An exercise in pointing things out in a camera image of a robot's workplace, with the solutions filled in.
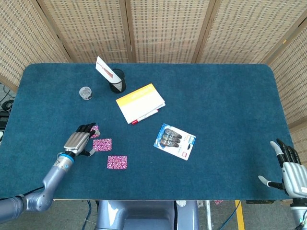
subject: pen holder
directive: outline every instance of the pen holder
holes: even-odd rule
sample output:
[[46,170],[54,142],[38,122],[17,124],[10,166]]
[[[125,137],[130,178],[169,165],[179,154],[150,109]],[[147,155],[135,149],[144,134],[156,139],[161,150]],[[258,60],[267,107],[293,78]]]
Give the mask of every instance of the pen holder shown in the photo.
[[110,83],[110,88],[113,92],[115,93],[121,93],[124,92],[126,89],[126,82],[125,82],[125,74],[122,70],[120,69],[113,69],[113,72],[116,73],[116,75],[121,79],[120,82],[117,83]]

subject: pen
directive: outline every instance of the pen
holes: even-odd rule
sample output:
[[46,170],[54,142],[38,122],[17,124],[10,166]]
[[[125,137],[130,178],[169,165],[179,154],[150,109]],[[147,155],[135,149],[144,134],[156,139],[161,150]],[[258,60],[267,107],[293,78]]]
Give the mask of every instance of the pen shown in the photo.
[[145,114],[144,116],[141,116],[139,119],[136,119],[136,120],[132,121],[132,124],[135,125],[135,124],[139,123],[140,121],[148,118],[149,116],[156,114],[158,111],[159,110],[154,109],[151,112],[149,112],[148,114]]

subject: notepad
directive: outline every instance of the notepad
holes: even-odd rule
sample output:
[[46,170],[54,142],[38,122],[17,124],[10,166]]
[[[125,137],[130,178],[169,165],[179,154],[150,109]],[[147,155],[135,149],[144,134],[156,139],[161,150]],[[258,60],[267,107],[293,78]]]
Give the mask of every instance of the notepad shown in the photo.
[[165,101],[153,84],[146,85],[118,98],[116,102],[128,124],[155,109],[165,106]]

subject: pink patterned card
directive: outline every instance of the pink patterned card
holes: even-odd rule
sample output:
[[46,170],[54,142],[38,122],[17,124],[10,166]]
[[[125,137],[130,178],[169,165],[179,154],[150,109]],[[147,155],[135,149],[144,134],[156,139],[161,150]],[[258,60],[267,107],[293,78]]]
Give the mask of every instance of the pink patterned card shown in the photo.
[[112,150],[112,139],[96,139],[93,140],[93,149],[96,152],[111,151]]
[[[98,126],[93,126],[91,131],[92,130],[99,130],[99,127]],[[91,136],[91,138],[97,138],[97,137],[99,137],[99,135],[94,134],[94,135]]]
[[127,169],[127,156],[108,156],[108,169]]

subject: floor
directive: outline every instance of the floor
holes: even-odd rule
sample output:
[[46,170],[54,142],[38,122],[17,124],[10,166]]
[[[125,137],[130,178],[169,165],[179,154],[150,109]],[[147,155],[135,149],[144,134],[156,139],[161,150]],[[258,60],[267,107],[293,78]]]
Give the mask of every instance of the floor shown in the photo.
[[[5,95],[3,85],[0,85],[0,100]],[[14,97],[15,93],[11,91],[2,103]],[[97,218],[96,204],[95,202],[91,204],[92,214],[89,218],[91,222],[87,222],[86,230],[94,230]],[[55,201],[46,212],[25,212],[19,219],[0,225],[0,230],[81,230],[88,208],[86,201]],[[234,209],[234,201],[223,201],[218,205],[211,201],[213,230],[218,230]],[[275,201],[273,204],[246,204],[242,201],[242,211],[246,230],[291,230],[295,227],[289,205],[280,201]],[[207,230],[205,207],[199,208],[199,220],[200,230]],[[238,229],[236,215],[223,229]]]

